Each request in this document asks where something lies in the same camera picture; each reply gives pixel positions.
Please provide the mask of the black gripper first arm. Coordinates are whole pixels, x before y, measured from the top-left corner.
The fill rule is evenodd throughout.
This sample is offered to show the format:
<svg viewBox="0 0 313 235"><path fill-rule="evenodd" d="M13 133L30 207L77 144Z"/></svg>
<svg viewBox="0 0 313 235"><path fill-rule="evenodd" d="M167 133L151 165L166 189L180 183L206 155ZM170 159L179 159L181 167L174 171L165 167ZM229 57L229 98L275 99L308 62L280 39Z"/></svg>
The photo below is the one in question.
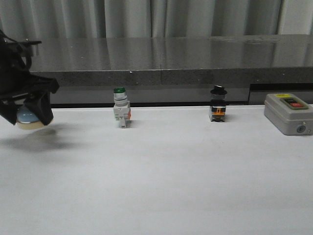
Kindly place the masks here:
<svg viewBox="0 0 313 235"><path fill-rule="evenodd" d="M46 78L30 72L33 47L39 40L16 41L0 32L0 115L9 123L17 123L16 100L24 99L29 109L43 125L53 120L50 93L59 89L55 78Z"/></svg>

